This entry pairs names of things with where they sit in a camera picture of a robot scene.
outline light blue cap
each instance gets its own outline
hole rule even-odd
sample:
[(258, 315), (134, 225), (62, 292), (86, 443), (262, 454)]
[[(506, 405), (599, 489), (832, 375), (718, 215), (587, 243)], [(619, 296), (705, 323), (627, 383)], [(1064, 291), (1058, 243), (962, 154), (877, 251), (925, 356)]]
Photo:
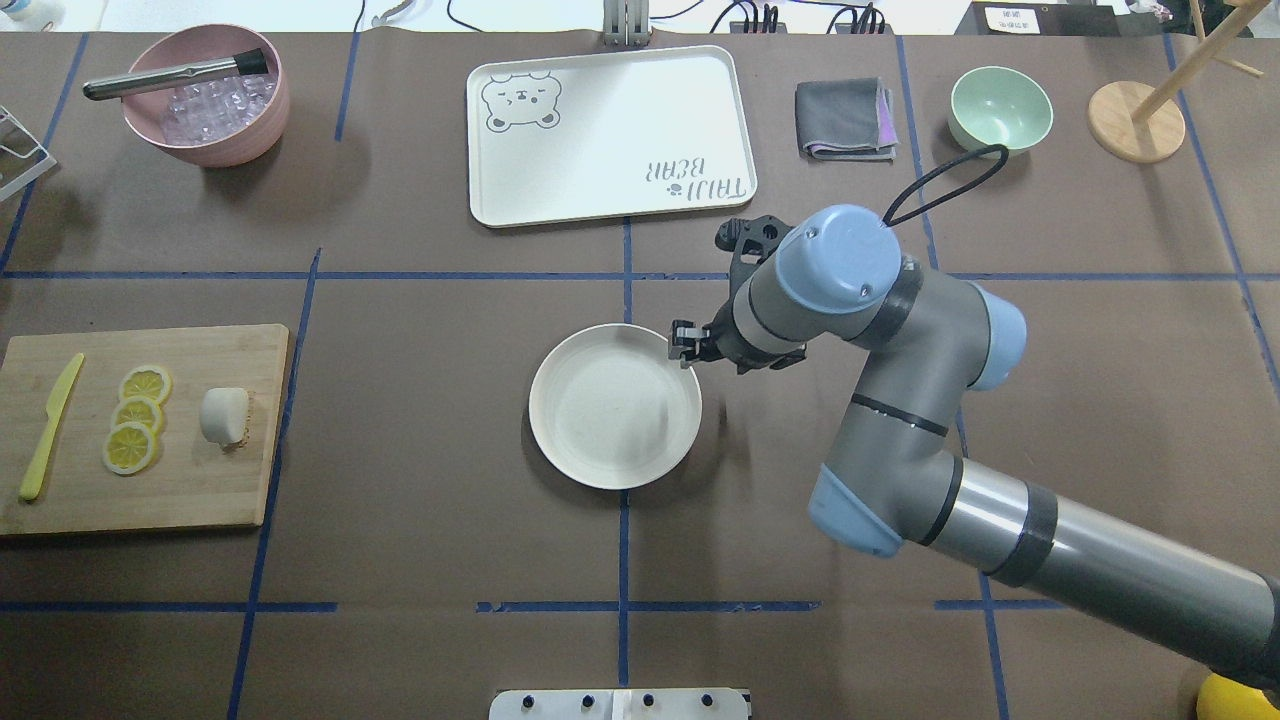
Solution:
[(1027, 318), (1012, 302), (997, 297), (975, 283), (987, 305), (987, 324), (991, 325), (991, 341), (987, 345), (987, 364), (982, 374), (969, 386), (970, 389), (992, 389), (1000, 387), (1009, 373), (1018, 366), (1027, 350)]
[(773, 263), (792, 300), (815, 313), (846, 315), (884, 297), (902, 250), (876, 213), (832, 205), (787, 233)]
[(892, 557), (902, 547), (902, 537), (872, 512), (826, 465), (809, 498), (809, 518), (840, 544), (876, 557)]

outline bear drawing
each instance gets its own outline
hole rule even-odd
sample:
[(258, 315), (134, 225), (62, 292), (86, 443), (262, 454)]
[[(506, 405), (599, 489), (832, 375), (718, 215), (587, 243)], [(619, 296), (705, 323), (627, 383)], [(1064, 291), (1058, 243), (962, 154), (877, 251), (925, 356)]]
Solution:
[(559, 123), (561, 83), (550, 72), (522, 76), (494, 76), (480, 91), (480, 99), (489, 108), (485, 124), (493, 132), (507, 132), (511, 126), (536, 123), (540, 128), (553, 128)]

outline wooden cutting board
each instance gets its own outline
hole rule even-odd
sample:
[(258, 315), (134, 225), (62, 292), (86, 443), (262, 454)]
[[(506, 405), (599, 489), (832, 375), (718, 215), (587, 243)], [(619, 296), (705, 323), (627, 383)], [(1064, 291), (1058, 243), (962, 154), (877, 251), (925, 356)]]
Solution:
[[(230, 325), (14, 337), (0, 365), (0, 536), (261, 525), (275, 456), (289, 331)], [(84, 364), (67, 401), (33, 502), (18, 486), (45, 427), (45, 401), (77, 352)], [(173, 377), (160, 452), (119, 477), (102, 465), (120, 380), (138, 365)], [(233, 450), (200, 432), (215, 387), (250, 391), (248, 436)]]

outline brown table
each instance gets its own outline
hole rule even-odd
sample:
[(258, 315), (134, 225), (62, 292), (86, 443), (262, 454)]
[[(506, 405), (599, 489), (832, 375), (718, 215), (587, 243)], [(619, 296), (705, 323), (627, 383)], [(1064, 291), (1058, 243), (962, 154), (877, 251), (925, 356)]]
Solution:
[[(234, 323), (296, 338), (261, 530), (0, 541), (0, 716), (484, 717), (499, 689), (630, 684), (750, 688), (764, 720), (1187, 717), (1202, 666), (928, 550), (882, 561), (810, 524), (864, 357), (833, 338), (781, 373), (699, 368), (690, 456), (621, 497), (561, 475), (529, 429), (529, 384), (563, 337), (710, 319), (726, 218), (882, 210), (959, 154), (947, 92), (982, 64), (1039, 79), (1057, 118), (997, 178), (897, 228), (1029, 323), (1023, 364), (965, 400), (952, 446), (1280, 573), (1274, 41), (1233, 45), (1267, 79), (1210, 67), (1187, 92), (1188, 145), (1137, 167), (1093, 142), (1085, 102), (1112, 79), (1157, 85), (1189, 38), (659, 33), (733, 54), (756, 197), (490, 231), (467, 211), (466, 74), (598, 51), (596, 33), (271, 38), (285, 137), (215, 172), (78, 96), (155, 36), (0, 45), (0, 101), (60, 161), (0, 206), (0, 341)], [(795, 85), (877, 74), (900, 158), (801, 158)]]

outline folded cloth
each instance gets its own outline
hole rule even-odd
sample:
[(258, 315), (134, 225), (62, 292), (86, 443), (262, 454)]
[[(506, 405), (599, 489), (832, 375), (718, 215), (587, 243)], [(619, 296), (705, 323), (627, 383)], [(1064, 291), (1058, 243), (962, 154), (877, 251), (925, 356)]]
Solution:
[(796, 141), (818, 160), (892, 160), (893, 95), (878, 77), (801, 82)]

